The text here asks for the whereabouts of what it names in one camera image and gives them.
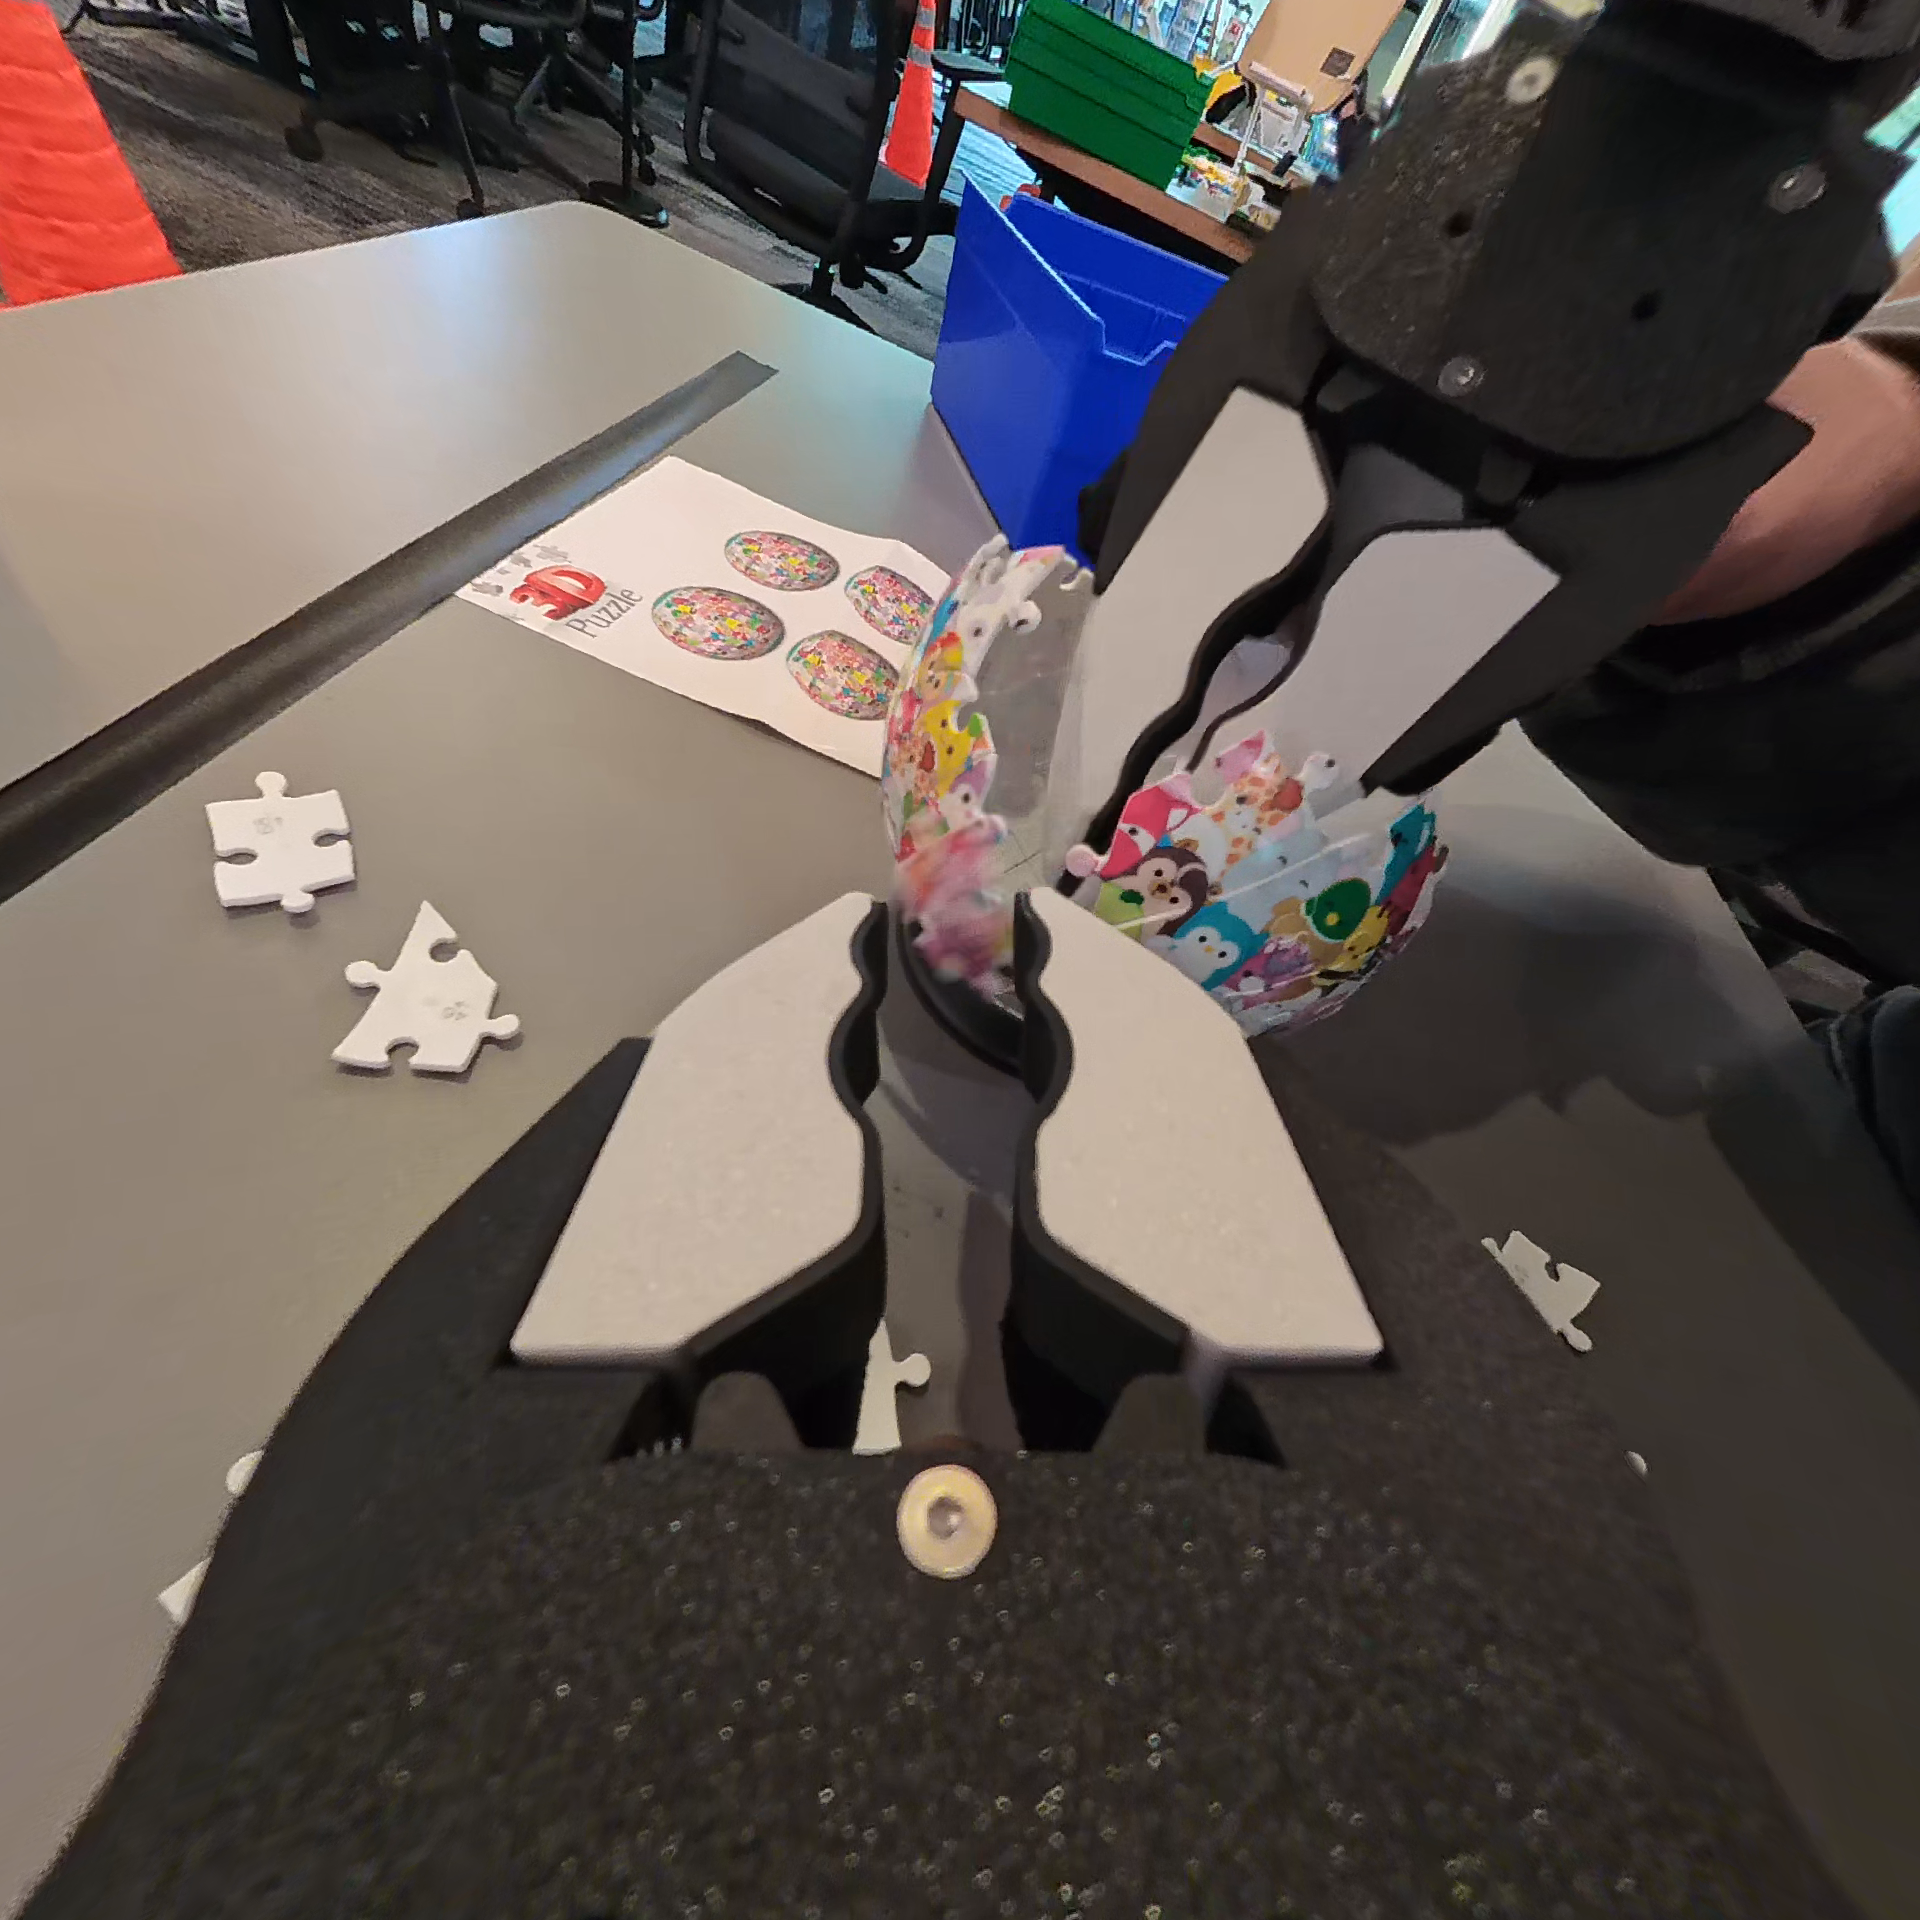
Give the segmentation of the person's leg in jeans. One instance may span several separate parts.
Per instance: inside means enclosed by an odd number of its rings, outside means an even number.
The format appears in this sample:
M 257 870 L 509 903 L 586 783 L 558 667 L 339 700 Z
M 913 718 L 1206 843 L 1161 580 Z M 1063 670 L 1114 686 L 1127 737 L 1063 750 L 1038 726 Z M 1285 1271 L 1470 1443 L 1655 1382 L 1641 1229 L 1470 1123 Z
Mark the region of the person's leg in jeans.
M 1917 988 L 1861 999 L 1809 1033 L 1882 1153 L 1909 1212 L 1917 1212 Z

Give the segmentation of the cardboard box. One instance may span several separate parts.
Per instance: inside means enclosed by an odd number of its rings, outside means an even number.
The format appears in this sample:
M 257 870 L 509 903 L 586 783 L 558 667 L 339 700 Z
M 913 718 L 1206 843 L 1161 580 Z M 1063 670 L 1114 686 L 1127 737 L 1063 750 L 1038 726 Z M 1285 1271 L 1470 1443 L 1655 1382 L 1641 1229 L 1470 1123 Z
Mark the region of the cardboard box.
M 1266 74 L 1310 111 L 1334 110 L 1355 87 L 1403 2 L 1266 2 L 1235 69 Z

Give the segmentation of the large orange traffic cone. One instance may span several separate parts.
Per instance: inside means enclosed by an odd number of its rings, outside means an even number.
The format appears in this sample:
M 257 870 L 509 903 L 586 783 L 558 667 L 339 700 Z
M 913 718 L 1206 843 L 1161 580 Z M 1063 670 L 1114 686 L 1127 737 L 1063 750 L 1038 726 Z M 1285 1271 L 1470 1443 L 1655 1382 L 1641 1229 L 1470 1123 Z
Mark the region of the large orange traffic cone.
M 2 5 L 2 301 L 174 279 L 175 257 L 55 14 Z

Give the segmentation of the black office chair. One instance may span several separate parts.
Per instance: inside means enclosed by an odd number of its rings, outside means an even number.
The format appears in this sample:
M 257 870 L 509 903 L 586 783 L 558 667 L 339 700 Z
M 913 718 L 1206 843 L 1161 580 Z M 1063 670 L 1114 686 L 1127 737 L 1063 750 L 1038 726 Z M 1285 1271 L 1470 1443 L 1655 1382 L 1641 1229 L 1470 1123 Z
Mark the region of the black office chair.
M 908 5 L 705 2 L 683 117 L 689 170 L 809 259 L 785 293 L 859 330 L 847 293 L 906 276 L 956 230 L 953 145 L 925 182 L 881 155 L 908 77 Z
M 533 170 L 577 202 L 662 230 L 652 145 L 637 119 L 630 53 L 595 65 L 591 15 L 621 30 L 635 5 L 322 2 L 286 5 L 306 53 L 308 91 L 283 145 L 324 159 L 324 129 L 357 129 L 397 153 L 443 153 L 465 180 L 460 221 L 490 215 L 482 166 Z M 541 145 L 534 110 L 583 106 L 619 145 L 618 178 L 589 180 Z

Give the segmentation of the person's right forearm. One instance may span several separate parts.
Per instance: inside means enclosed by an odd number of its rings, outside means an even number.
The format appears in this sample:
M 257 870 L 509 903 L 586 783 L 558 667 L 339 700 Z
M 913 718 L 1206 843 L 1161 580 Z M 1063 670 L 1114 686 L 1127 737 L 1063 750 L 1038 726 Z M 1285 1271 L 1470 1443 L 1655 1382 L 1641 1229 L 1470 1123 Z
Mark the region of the person's right forearm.
M 1917 293 L 1813 348 L 1771 396 L 1809 444 L 1732 518 L 1655 626 L 1740 618 L 1813 586 L 1917 515 Z

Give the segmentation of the slim orange traffic cone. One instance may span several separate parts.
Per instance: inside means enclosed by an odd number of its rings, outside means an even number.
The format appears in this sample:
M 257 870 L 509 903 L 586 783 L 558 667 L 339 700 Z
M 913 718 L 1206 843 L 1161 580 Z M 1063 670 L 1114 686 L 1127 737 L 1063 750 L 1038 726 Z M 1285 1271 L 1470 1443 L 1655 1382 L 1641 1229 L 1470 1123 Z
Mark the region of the slim orange traffic cone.
M 895 102 L 881 150 L 882 165 L 914 188 L 929 186 L 932 163 L 932 54 L 938 51 L 939 12 L 939 2 L 916 2 Z

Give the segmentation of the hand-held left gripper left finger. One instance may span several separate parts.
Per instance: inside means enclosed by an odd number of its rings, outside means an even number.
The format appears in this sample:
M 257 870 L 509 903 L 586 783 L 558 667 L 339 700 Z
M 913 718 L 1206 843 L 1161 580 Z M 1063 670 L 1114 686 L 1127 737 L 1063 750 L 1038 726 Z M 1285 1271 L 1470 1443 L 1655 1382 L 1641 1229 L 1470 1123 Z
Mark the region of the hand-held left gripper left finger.
M 890 916 L 843 893 L 649 1038 L 511 1333 L 534 1369 L 637 1366 L 685 1405 L 758 1375 L 851 1450 L 886 1291 L 878 1010 Z

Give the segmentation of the tall colourful puzzle ball shell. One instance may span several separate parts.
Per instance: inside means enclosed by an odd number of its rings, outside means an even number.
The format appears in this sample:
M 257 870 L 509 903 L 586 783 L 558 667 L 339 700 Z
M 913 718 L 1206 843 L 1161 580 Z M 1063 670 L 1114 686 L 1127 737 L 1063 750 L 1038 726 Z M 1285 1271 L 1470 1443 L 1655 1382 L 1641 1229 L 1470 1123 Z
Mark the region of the tall colourful puzzle ball shell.
M 982 545 L 908 654 L 881 806 L 908 954 L 941 989 L 1014 1010 L 1014 893 L 1039 851 L 1050 764 L 1092 598 L 1060 545 Z

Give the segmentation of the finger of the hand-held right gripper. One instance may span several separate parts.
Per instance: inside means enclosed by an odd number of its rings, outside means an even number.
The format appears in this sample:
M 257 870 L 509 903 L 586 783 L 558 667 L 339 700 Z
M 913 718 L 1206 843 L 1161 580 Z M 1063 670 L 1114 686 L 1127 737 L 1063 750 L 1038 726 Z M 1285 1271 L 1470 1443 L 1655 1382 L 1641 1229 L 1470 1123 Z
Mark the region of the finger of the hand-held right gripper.
M 1229 276 L 1124 452 L 1076 654 L 1076 826 L 1094 839 L 1326 539 L 1333 482 L 1306 405 L 1333 349 L 1310 289 L 1333 212 L 1303 198 Z
M 1292 667 L 1294 758 L 1410 788 L 1646 626 L 1806 442 L 1798 421 L 1738 421 L 1652 461 L 1556 474 L 1507 523 L 1375 535 Z

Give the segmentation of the blue plastic bin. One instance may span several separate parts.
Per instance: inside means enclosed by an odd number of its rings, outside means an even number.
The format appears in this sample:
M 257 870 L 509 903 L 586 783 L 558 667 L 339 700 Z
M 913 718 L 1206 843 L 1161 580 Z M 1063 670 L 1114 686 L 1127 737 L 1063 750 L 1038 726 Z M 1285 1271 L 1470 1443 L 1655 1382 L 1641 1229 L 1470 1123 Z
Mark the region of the blue plastic bin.
M 1223 286 L 1067 209 L 967 186 L 931 403 L 1010 546 L 1078 546 L 1078 497 Z

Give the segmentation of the stack of green plastic bins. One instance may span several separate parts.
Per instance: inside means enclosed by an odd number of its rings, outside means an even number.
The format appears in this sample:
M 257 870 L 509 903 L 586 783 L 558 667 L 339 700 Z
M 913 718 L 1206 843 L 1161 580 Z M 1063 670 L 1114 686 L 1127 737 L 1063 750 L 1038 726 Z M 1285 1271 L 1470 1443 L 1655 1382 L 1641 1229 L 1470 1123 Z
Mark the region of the stack of green plastic bins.
M 1075 2 L 1027 2 L 1005 54 L 1007 111 L 1165 190 L 1204 119 L 1211 75 Z

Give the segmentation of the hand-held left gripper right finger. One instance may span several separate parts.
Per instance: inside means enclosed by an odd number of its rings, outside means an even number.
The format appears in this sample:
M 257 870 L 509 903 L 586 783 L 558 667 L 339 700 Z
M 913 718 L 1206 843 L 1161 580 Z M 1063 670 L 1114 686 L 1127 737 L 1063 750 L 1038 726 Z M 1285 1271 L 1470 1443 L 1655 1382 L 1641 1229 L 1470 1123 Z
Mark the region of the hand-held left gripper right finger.
M 1031 1453 L 1292 1453 L 1385 1333 L 1231 1019 L 1057 893 L 1014 906 L 1031 1100 L 1002 1362 Z

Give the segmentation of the bowl-shaped colourful puzzle ball shell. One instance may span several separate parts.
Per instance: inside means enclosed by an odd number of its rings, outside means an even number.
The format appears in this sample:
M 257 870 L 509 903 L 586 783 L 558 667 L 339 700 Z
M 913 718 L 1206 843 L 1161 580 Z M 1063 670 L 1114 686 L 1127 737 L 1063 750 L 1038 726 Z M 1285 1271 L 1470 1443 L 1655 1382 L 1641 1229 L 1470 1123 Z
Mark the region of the bowl-shaped colourful puzzle ball shell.
M 1124 801 L 1066 853 L 1071 899 L 1211 997 L 1246 1038 L 1331 1014 L 1433 910 L 1427 801 L 1350 796 L 1326 755 L 1255 732 Z

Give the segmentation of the wooden side table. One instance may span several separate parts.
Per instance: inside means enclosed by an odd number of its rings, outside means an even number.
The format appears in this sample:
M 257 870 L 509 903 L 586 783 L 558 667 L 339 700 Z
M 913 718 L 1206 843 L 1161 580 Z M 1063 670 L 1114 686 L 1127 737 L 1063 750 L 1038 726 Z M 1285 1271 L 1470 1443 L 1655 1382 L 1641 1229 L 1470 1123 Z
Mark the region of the wooden side table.
M 1075 148 L 1075 145 L 1036 129 L 990 99 L 980 84 L 959 84 L 950 95 L 945 133 L 970 124 L 998 137 L 1020 153 L 1039 182 L 1045 202 L 1117 229 L 1163 251 L 1231 271 L 1266 239 L 1246 223 L 1213 220 L 1210 212 L 1174 198 L 1163 186 L 1155 188 L 1121 166 Z

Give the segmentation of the white puzzle instruction sheet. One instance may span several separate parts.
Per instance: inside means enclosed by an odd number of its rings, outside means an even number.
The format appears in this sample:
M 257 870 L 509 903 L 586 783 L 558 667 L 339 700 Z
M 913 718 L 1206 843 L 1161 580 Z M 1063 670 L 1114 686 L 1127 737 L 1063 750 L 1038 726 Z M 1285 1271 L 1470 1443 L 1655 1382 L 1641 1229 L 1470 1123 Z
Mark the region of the white puzzle instruction sheet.
M 676 458 L 460 596 L 637 681 L 881 775 L 884 714 L 948 577 Z

